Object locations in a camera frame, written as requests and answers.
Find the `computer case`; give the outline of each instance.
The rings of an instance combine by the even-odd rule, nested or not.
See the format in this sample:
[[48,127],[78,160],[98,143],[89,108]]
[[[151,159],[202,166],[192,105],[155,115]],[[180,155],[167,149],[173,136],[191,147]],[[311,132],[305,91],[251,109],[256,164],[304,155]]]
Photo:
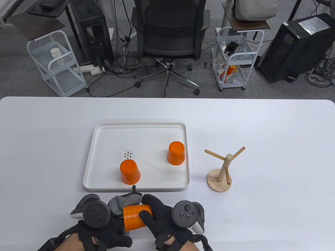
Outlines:
[[298,22],[312,17],[284,22],[276,37],[262,56],[257,68],[270,80],[293,82],[299,74],[311,71],[324,57],[335,41],[335,20],[326,13],[316,17],[330,29],[310,35]]
[[94,66],[102,67],[107,59],[114,61],[106,18],[95,0],[72,0],[70,2],[83,49]]

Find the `wooden peg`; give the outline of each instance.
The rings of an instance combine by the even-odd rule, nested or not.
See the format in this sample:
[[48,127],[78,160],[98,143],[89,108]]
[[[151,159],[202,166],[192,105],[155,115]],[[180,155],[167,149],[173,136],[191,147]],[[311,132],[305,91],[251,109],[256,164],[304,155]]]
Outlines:
[[219,176],[217,177],[218,182],[222,182],[223,178],[226,176],[227,180],[227,185],[230,185],[230,180],[229,180],[229,173],[228,173],[228,167],[232,161],[233,156],[231,154],[227,154],[226,160],[222,165],[221,171],[219,173]]
[[214,153],[214,152],[211,152],[211,151],[209,151],[209,150],[205,150],[205,153],[208,153],[208,154],[210,154],[210,155],[212,155],[212,156],[214,156],[214,157],[217,157],[217,158],[219,158],[219,159],[221,159],[221,160],[223,160],[223,161],[226,161],[226,158],[225,157],[222,157],[222,156],[220,156],[220,155],[218,155],[218,154],[216,154],[216,153]]
[[241,152],[243,152],[246,148],[242,147],[240,150],[238,150],[237,153],[234,154],[234,156],[232,157],[232,159],[235,159]]

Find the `orange cup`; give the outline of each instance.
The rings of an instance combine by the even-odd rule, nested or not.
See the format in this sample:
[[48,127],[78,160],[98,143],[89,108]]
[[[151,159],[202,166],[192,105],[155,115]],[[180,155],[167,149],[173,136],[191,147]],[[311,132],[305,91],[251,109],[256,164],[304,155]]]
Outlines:
[[152,215],[151,207],[149,205],[126,206],[123,209],[123,221],[126,232],[146,226],[139,215],[143,210],[148,211]]
[[133,160],[123,161],[120,170],[122,181],[127,185],[134,185],[141,178],[140,170],[138,170],[137,164]]
[[169,146],[167,160],[171,165],[179,166],[185,161],[185,146],[179,141],[174,141]]

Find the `hand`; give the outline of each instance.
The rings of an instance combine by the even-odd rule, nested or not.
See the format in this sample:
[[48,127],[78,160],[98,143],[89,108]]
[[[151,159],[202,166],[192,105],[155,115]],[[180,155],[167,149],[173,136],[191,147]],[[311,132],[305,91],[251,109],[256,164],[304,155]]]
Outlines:
[[114,247],[131,247],[133,244],[129,236],[124,236],[124,223],[122,218],[110,217],[106,226],[100,229],[94,229],[85,224],[83,220],[78,221],[78,236],[80,241],[85,241],[88,238],[95,237],[100,242],[104,243],[106,248]]
[[186,244],[192,236],[192,232],[173,223],[172,207],[164,205],[159,199],[150,194],[143,195],[142,204],[151,207],[153,217],[145,210],[141,211],[139,215],[156,239],[159,235],[168,234],[173,235],[181,244]]

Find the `round wooden base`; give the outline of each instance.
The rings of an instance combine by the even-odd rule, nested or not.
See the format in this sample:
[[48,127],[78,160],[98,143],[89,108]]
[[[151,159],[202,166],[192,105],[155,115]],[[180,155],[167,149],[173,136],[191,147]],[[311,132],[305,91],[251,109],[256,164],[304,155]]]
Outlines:
[[211,171],[207,176],[207,183],[213,191],[223,193],[226,192],[231,187],[232,180],[229,175],[230,185],[228,185],[226,175],[224,175],[222,182],[217,182],[217,177],[219,176],[220,170],[221,169],[214,169],[213,171]]

